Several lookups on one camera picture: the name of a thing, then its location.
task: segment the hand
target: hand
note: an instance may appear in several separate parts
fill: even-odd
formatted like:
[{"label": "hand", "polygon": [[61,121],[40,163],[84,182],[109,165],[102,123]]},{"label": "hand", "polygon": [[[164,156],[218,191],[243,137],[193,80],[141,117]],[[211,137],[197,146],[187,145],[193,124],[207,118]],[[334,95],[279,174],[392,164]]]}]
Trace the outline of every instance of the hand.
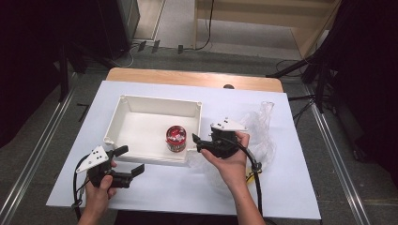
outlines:
[{"label": "hand", "polygon": [[[247,147],[249,144],[250,135],[246,133],[236,132],[238,141]],[[213,164],[220,172],[222,180],[229,187],[229,189],[246,187],[246,155],[243,151],[237,151],[234,155],[228,158],[217,158],[208,150],[202,149],[202,155]]]},{"label": "hand", "polygon": [[105,175],[99,187],[94,187],[91,182],[85,185],[85,210],[79,224],[97,224],[108,209],[109,200],[116,194],[116,188],[110,188],[113,181],[111,175]]}]

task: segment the metal rail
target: metal rail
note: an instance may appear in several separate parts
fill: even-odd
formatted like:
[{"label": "metal rail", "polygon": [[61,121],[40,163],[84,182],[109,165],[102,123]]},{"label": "metal rail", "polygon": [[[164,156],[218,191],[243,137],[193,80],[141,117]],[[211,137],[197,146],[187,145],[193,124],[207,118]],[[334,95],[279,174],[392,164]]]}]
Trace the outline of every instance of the metal rail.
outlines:
[{"label": "metal rail", "polygon": [[30,158],[27,160],[23,171],[21,172],[17,181],[12,186],[11,191],[8,194],[7,199],[0,211],[0,221],[2,225],[9,224],[12,220],[15,211],[17,210],[18,205],[23,198],[24,193],[28,189],[29,184],[33,179],[33,176],[38,169],[38,165],[40,164],[41,160],[44,157],[44,154],[46,153],[50,141],[52,140],[53,135],[58,128],[59,122],[61,121],[63,115],[65,114],[65,111],[68,108],[70,100],[74,94],[75,87],[79,80],[80,75],[78,75],[77,73],[73,73],[70,91],[68,92],[64,101],[58,103],[49,123],[41,134],[38,143],[35,146],[35,149],[30,155]]},{"label": "metal rail", "polygon": [[[304,85],[304,88],[307,94],[312,95],[314,93],[310,85],[308,84]],[[357,192],[357,189],[355,188],[353,181],[351,180],[347,168],[345,167],[342,156],[340,155],[339,148],[336,142],[334,141],[333,136],[331,135],[324,114],[319,112],[315,104],[313,104],[312,110],[316,123],[319,126],[319,129],[325,140],[325,144],[328,148],[331,161],[334,165],[334,169],[339,177],[340,183],[342,184],[345,196],[348,200],[348,203],[351,207],[351,210],[353,212],[355,220],[357,221],[357,224],[370,225],[371,222],[366,214],[362,199],[360,198],[360,195]]]}]

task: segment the person's left hand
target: person's left hand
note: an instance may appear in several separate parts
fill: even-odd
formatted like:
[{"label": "person's left hand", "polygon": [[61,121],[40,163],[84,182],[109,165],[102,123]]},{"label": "person's left hand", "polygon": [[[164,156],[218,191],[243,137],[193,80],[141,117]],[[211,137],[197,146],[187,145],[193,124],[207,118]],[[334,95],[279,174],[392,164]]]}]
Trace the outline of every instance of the person's left hand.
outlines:
[{"label": "person's left hand", "polygon": [[85,210],[79,224],[96,224],[108,209],[109,200],[116,194],[116,188],[110,188],[113,181],[111,175],[105,175],[99,187],[94,187],[91,182],[85,185]]}]

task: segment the black curtain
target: black curtain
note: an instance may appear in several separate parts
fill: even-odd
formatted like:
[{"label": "black curtain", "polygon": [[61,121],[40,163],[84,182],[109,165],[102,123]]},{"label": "black curtain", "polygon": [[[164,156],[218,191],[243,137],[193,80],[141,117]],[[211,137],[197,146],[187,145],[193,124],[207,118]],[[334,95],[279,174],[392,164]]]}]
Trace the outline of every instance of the black curtain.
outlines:
[{"label": "black curtain", "polygon": [[363,135],[356,145],[390,172],[398,187],[398,4],[363,0],[335,39],[332,85]]}]

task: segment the wrist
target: wrist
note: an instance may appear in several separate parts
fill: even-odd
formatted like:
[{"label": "wrist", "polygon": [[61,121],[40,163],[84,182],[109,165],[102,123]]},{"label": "wrist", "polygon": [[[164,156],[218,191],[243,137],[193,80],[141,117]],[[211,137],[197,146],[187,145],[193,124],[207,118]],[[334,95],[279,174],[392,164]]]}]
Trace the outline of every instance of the wrist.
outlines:
[{"label": "wrist", "polygon": [[242,191],[249,191],[246,181],[235,182],[233,184],[227,185],[231,193],[234,195],[235,193],[241,193]]}]

